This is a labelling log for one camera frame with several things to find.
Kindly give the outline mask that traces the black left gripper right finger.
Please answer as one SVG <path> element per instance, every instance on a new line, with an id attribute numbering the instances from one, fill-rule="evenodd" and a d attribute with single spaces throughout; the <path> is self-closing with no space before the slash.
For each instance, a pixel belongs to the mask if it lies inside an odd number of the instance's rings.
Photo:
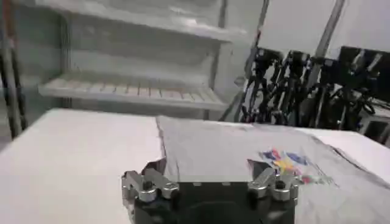
<path id="1" fill-rule="evenodd" d="M 271 197 L 274 201 L 298 203 L 299 182 L 291 173 L 281 173 L 266 162 L 248 160 L 252 180 L 247 183 L 256 199 Z"/>

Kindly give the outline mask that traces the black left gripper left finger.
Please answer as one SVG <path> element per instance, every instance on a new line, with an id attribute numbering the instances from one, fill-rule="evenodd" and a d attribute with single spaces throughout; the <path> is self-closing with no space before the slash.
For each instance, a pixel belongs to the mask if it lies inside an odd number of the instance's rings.
<path id="1" fill-rule="evenodd" d="M 166 158 L 148 162 L 141 172 L 125 171 L 121 176 L 122 204 L 130 210 L 135 201 L 152 203 L 158 197 L 172 200 L 179 193 L 179 183 L 164 176 Z"/>

